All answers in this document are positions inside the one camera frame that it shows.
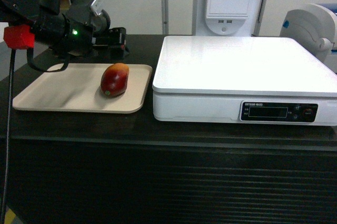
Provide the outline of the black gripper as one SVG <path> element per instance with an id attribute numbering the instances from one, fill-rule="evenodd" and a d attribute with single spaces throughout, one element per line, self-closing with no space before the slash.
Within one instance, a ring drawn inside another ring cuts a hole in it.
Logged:
<path id="1" fill-rule="evenodd" d="M 117 44 L 94 46 L 95 54 L 104 59 L 123 59 L 130 53 L 126 45 L 126 29 L 111 28 L 111 20 L 103 9 L 103 0 L 71 0 L 70 8 L 63 14 L 63 35 L 51 46 L 59 54 L 84 56 L 94 44 Z"/>

